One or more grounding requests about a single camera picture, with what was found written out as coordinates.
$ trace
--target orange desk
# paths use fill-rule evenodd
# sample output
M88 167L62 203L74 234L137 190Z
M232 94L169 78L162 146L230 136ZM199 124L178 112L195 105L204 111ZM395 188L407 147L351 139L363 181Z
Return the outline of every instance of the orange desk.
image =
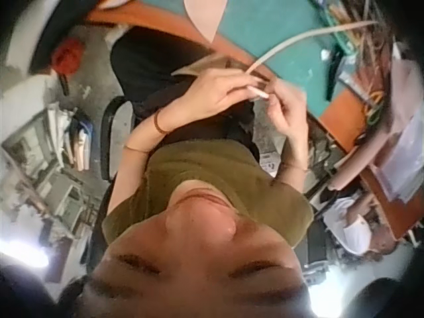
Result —
M167 32L198 42L218 52L226 54L243 64L251 64L254 58L221 35L217 35L213 43L208 43L198 33L191 22L175 13L145 5L140 1L131 1L126 5L109 10L93 10L87 17L91 23L138 25ZM257 69L262 75L270 78L272 71L266 66ZM316 118L318 123L329 132L340 147L349 152L354 146L354 140L365 126L363 105L349 91L342 91L326 108L324 113ZM366 170L361 174L362 179L376 194L381 203L383 218L390 225L394 236L400 239L414 224L424 217L424 193L418 191L407 204L400 201L388 202L380 184L374 175Z

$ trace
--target eye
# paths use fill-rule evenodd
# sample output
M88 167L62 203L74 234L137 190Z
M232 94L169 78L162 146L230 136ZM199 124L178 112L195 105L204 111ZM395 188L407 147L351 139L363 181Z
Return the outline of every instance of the eye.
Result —
M259 260L256 262L251 262L249 264L243 265L240 268L237 268L235 271L229 274L229 278L244 278L249 275L253 275L257 272L260 272L261 270L266 270L268 268L274 268L274 267L280 267L280 265L277 265L275 263L272 263L266 260Z
M160 270L157 269L157 267L155 267L154 265L151 265L151 263L143 260L141 257L137 255L133 255L133 254L119 255L117 258L122 263L125 263L126 265L130 266L134 270L138 270L152 276L157 276L160 274Z

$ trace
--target t-shirt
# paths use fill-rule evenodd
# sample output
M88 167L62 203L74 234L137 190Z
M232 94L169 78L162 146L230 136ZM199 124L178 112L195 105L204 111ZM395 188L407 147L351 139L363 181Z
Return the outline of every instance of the t-shirt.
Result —
M306 198L289 185L273 182L250 151L233 140L190 140L159 148L147 163L136 193L103 222L110 244L131 225L166 209L175 188L201 180L223 192L239 213L269 225L295 246L311 224Z
M338 199L324 214L324 223L348 252L363 255L370 247L372 232L361 215L353 224L346 226L347 209L354 202L351 198Z

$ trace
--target pink paper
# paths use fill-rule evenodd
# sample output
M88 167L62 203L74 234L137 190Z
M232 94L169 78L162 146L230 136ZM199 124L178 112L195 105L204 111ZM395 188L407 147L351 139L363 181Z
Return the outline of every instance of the pink paper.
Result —
M210 43L224 15L227 0L184 0L188 17Z

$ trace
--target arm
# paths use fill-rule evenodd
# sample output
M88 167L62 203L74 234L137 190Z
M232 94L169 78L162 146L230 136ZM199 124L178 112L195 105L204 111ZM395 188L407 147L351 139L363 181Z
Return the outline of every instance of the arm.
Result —
M365 216L370 211L370 204L373 198L374 195L372 193L364 194L347 209L346 227L352 225L358 219L359 215Z
M182 97L157 113L158 126L162 131L171 132L212 117L235 103L255 97L246 86L256 86L259 81L241 70L207 70ZM130 134L118 167L108 214L141 186L148 155L164 137L154 124L154 115L141 122Z
M309 152L306 94L280 79L273 81L267 90L272 93L268 116L277 130L287 136L275 181L302 192Z

